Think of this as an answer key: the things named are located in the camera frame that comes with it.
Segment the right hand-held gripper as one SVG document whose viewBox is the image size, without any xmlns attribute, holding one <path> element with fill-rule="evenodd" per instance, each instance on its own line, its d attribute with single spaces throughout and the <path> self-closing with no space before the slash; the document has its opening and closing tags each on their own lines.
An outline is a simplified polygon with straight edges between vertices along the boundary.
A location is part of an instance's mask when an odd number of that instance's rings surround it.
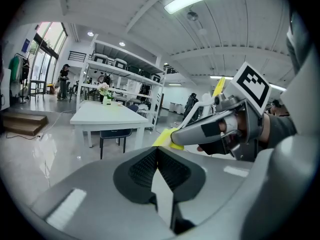
<svg viewBox="0 0 320 240">
<path fill-rule="evenodd" d="M 198 145 L 207 155 L 231 154 L 236 160 L 253 162 L 264 127 L 264 111 L 271 94 L 268 81 L 244 62 L 224 91 L 215 97 L 216 112 L 171 134 L 179 146 Z M 246 111 L 247 135 L 238 131 L 235 113 Z"/>
</svg>

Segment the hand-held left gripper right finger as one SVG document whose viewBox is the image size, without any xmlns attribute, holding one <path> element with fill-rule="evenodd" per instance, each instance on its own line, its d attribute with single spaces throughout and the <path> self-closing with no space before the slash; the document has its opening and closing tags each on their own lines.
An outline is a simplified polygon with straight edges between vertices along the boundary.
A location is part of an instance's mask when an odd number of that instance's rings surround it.
<svg viewBox="0 0 320 240">
<path fill-rule="evenodd" d="M 253 163 L 158 147 L 158 168 L 172 191 L 169 236 L 159 240 L 243 240 L 247 213 L 237 200 Z"/>
</svg>

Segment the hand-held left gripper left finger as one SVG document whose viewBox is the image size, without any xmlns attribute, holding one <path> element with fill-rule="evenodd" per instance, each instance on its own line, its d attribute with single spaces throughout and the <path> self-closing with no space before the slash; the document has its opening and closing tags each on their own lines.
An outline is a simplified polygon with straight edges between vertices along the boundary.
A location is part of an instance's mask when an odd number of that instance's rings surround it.
<svg viewBox="0 0 320 240">
<path fill-rule="evenodd" d="M 115 187 L 123 162 L 144 152 L 88 163 L 42 193 L 31 210 L 64 236 L 79 240 L 168 240 L 175 235 L 154 204 L 133 203 Z"/>
</svg>

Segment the yellow brush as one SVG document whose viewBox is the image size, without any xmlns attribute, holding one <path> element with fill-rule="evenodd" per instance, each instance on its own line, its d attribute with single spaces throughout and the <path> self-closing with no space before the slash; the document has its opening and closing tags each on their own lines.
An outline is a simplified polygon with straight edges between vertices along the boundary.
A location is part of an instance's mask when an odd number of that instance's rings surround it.
<svg viewBox="0 0 320 240">
<path fill-rule="evenodd" d="M 184 146 L 183 145 L 177 145 L 177 144 L 173 143 L 173 141 L 171 139 L 171 134 L 173 132 L 177 131 L 177 130 L 185 128 L 187 126 L 187 124 L 189 123 L 190 119 L 192 118 L 192 116 L 194 115 L 194 113 L 196 112 L 196 110 L 199 107 L 211 107 L 215 102 L 215 97 L 222 93 L 225 81 L 226 80 L 224 78 L 221 78 L 219 80 L 219 82 L 218 82 L 216 88 L 214 89 L 212 95 L 210 95 L 208 93 L 205 93 L 202 96 L 202 101 L 198 101 L 194 105 L 194 107 L 191 109 L 189 114 L 186 116 L 186 118 L 182 121 L 182 123 L 177 128 L 164 129 L 162 131 L 162 133 L 160 134 L 160 136 L 153 143 L 153 146 L 154 147 L 169 147 L 169 148 L 173 148 L 173 149 L 177 149 L 177 150 L 182 150 L 183 151 L 184 150 Z"/>
</svg>

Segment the person's right hand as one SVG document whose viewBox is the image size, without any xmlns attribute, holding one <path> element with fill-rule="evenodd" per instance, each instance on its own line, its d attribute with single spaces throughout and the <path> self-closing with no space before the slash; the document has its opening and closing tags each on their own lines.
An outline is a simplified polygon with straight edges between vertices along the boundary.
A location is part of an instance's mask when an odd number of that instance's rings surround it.
<svg viewBox="0 0 320 240">
<path fill-rule="evenodd" d="M 219 123 L 219 129 L 226 134 L 237 130 L 242 137 L 247 136 L 247 112 L 245 110 L 238 111 L 235 114 L 224 117 Z"/>
</svg>

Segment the wooden step platform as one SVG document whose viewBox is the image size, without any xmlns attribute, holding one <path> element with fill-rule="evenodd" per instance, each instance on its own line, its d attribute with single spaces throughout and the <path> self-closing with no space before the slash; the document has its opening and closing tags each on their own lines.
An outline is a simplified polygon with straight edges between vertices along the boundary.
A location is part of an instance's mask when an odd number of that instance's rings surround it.
<svg viewBox="0 0 320 240">
<path fill-rule="evenodd" d="M 2 114 L 4 129 L 7 132 L 36 136 L 48 124 L 45 115 L 5 112 Z"/>
</svg>

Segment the green vase with pink flowers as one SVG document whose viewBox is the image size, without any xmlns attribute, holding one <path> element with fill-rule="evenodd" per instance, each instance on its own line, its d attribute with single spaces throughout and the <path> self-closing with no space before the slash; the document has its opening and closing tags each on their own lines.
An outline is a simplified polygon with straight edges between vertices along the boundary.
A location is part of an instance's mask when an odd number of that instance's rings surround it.
<svg viewBox="0 0 320 240">
<path fill-rule="evenodd" d="M 103 82 L 99 85 L 98 91 L 102 97 L 103 105 L 110 105 L 114 99 L 114 96 L 111 91 L 109 91 L 109 85 L 106 82 Z"/>
</svg>

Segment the white shelving rack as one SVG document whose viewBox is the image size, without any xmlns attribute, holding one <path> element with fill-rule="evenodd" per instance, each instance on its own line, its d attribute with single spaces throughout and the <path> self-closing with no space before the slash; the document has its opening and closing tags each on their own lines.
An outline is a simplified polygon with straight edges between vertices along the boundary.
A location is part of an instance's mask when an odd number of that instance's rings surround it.
<svg viewBox="0 0 320 240">
<path fill-rule="evenodd" d="M 167 70 L 157 63 L 152 63 L 116 45 L 98 40 L 95 35 L 87 55 L 85 56 L 78 81 L 76 109 L 89 99 L 89 91 L 96 90 L 97 85 L 87 83 L 90 76 L 101 79 L 112 76 L 109 91 L 114 96 L 121 94 L 127 102 L 134 99 L 150 102 L 150 108 L 142 111 L 142 116 L 151 123 L 150 128 L 156 128 L 165 85 Z"/>
</svg>

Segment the clothes rack with garments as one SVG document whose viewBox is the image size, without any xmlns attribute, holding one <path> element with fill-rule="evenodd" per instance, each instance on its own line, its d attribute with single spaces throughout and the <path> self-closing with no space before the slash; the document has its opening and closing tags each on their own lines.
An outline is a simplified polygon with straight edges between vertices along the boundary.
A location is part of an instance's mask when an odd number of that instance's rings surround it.
<svg viewBox="0 0 320 240">
<path fill-rule="evenodd" d="M 9 62 L 9 69 L 11 70 L 9 81 L 10 98 L 14 103 L 24 104 L 26 103 L 25 95 L 27 91 L 25 89 L 28 87 L 30 71 L 29 58 L 16 53 Z"/>
</svg>

